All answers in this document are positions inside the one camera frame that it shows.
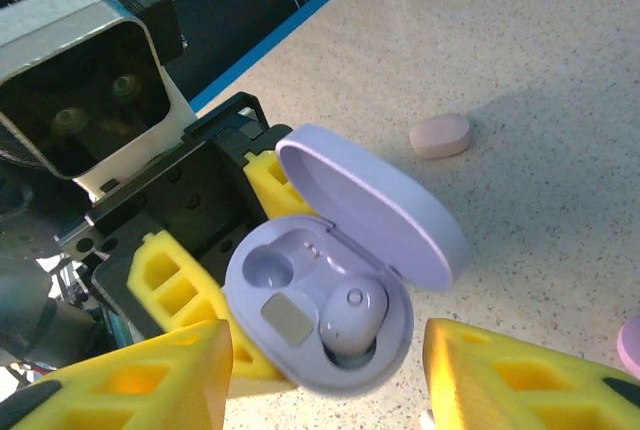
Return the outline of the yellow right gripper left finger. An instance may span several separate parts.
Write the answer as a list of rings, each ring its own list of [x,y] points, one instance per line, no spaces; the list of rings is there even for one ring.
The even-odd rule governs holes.
[[[231,378],[224,320],[53,371],[1,404],[4,429],[220,429]]]

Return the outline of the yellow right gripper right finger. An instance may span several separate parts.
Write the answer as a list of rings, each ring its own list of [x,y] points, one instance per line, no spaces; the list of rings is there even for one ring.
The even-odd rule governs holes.
[[[638,379],[460,321],[431,318],[423,366],[438,429],[636,429]]]

